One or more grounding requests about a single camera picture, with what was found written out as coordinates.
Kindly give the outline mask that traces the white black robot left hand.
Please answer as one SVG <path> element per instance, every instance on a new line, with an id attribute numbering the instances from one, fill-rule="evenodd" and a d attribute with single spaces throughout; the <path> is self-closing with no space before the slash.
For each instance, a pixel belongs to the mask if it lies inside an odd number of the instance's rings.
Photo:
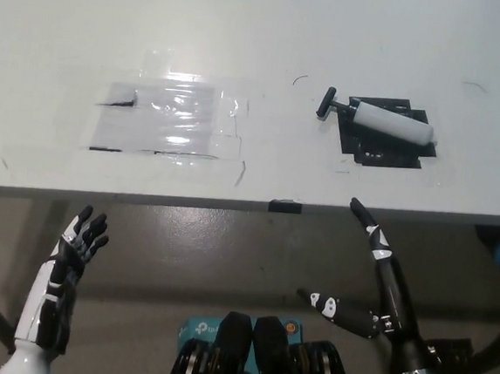
<path id="1" fill-rule="evenodd" d="M 71 220 L 38 269 L 0 374 L 51 374 L 52 362 L 65 354 L 79 281 L 109 241 L 106 214 L 92 211 L 87 205 Z"/>

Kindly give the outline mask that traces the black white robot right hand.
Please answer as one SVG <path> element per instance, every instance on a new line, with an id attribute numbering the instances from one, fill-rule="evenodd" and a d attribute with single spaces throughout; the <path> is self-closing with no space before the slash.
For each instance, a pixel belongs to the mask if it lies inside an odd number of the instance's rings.
<path id="1" fill-rule="evenodd" d="M 383 335 L 392 348 L 390 374 L 441 374 L 439 361 L 421 337 L 408 284 L 380 224 L 354 198 L 352 214 L 366 230 L 379 293 L 379 311 L 356 308 L 340 296 L 311 288 L 297 295 L 325 320 L 366 339 Z"/>

